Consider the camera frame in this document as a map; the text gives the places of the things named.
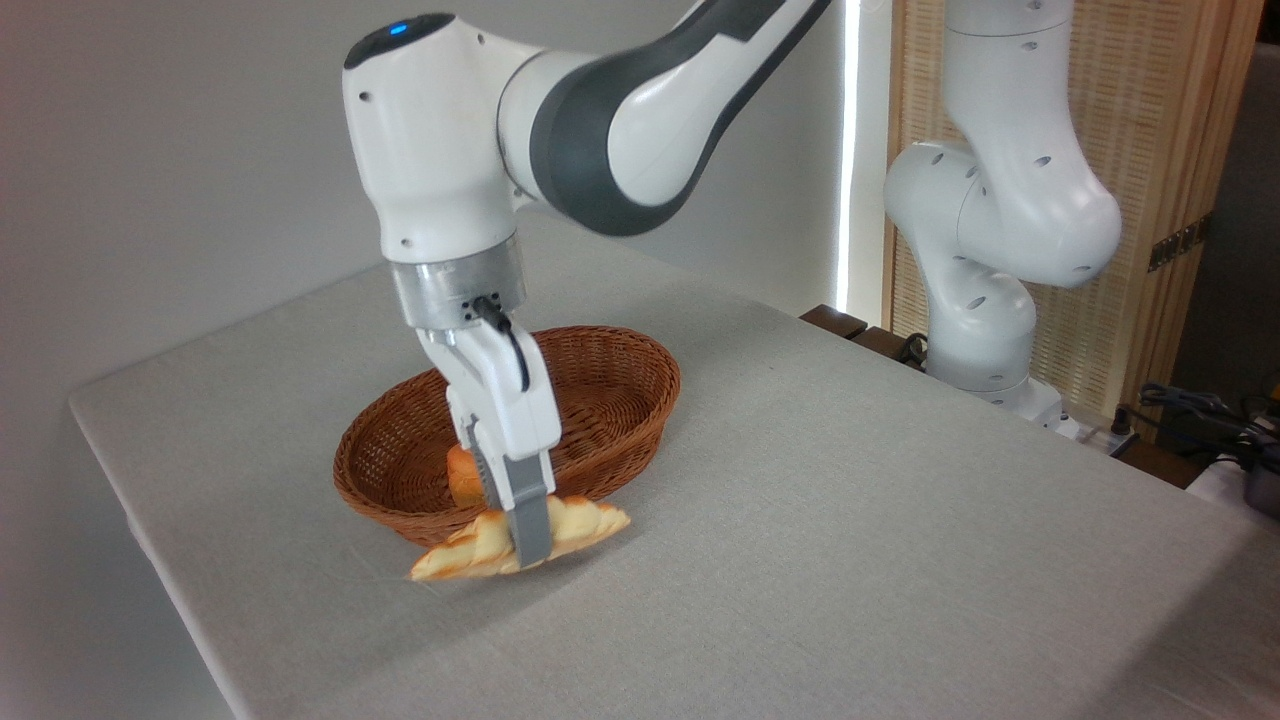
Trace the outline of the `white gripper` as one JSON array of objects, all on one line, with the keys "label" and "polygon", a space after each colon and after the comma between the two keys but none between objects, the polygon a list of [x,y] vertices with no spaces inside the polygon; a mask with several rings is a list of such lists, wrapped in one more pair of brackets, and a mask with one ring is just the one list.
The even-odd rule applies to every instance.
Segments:
[{"label": "white gripper", "polygon": [[508,315],[420,328],[419,338],[462,404],[454,433],[474,455],[489,507],[506,515],[518,568],[547,561],[547,497],[556,491],[549,452],[561,441],[561,416],[536,341]]}]

